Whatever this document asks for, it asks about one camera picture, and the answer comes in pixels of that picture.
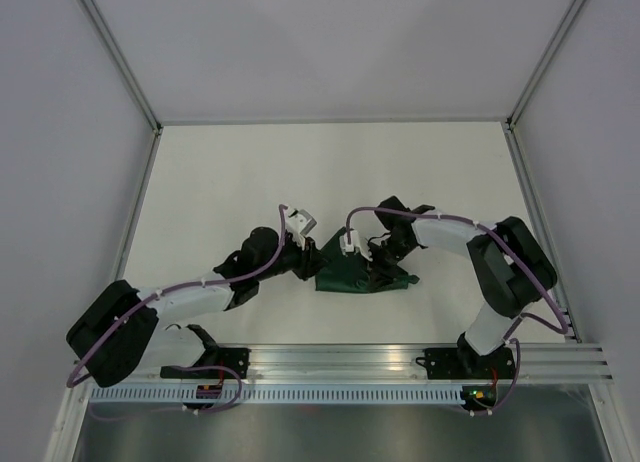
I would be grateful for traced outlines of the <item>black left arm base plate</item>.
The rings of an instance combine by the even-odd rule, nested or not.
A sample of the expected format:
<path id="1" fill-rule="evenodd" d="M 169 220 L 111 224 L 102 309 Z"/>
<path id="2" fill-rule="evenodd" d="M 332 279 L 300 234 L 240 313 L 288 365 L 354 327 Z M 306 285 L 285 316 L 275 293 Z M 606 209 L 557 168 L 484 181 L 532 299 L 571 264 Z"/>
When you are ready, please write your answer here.
<path id="1" fill-rule="evenodd" d="M 187 368 L 163 366 L 162 379 L 234 379 L 245 380 L 250 366 L 250 349 L 247 347 L 219 347 L 207 350 L 193 365 Z"/>

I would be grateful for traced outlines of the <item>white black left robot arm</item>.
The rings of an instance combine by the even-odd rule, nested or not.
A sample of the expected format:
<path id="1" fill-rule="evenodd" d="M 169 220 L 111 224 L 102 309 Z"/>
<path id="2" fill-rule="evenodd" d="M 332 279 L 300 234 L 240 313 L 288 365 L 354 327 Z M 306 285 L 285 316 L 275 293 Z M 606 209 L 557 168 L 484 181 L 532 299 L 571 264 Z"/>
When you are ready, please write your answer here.
<path id="1" fill-rule="evenodd" d="M 66 334 L 77 366 L 100 387 L 116 385 L 138 369 L 170 365 L 209 377 L 217 369 L 219 347 L 191 320 L 239 308 L 269 278 L 287 272 L 302 281 L 315 276 L 325 264 L 309 235 L 315 224 L 294 220 L 282 233 L 258 227 L 240 249 L 196 280 L 150 289 L 112 282 Z"/>

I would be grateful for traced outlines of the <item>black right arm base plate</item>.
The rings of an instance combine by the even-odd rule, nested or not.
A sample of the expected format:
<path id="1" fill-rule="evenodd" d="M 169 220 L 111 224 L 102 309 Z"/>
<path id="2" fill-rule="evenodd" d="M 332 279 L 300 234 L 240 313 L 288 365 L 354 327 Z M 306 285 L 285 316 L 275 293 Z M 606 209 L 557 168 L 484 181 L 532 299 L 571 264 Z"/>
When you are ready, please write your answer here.
<path id="1" fill-rule="evenodd" d="M 480 356 L 472 349 L 427 347 L 415 358 L 426 370 L 429 380 L 499 380 L 512 379 L 516 361 L 508 347 Z"/>

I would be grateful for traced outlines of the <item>dark green cloth napkin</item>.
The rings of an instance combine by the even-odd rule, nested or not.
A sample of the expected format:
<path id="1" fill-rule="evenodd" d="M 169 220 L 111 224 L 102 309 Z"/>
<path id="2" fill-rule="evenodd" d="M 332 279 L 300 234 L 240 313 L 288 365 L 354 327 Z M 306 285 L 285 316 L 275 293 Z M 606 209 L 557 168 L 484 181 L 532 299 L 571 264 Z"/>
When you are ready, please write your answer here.
<path id="1" fill-rule="evenodd" d="M 317 292 L 374 294 L 407 290 L 420 281 L 399 266 L 378 267 L 359 253 L 343 254 L 340 240 L 345 232 L 339 229 L 321 249 L 326 264 L 314 277 Z"/>

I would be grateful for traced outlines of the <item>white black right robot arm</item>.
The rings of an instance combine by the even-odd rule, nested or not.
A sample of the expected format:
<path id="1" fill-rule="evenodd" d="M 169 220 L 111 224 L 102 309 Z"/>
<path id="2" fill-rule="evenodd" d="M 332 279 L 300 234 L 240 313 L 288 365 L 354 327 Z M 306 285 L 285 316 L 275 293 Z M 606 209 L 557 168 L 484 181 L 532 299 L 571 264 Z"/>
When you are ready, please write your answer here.
<path id="1" fill-rule="evenodd" d="M 543 299 L 559 313 L 550 296 L 558 282 L 556 269 L 520 218 L 481 223 L 429 205 L 411 210 L 395 196 L 372 211 L 389 232 L 369 250 L 374 262 L 394 267 L 414 250 L 432 247 L 471 262 L 484 302 L 456 342 L 463 374 L 478 377 L 487 371 L 521 321 L 536 317 L 528 312 L 535 302 Z"/>

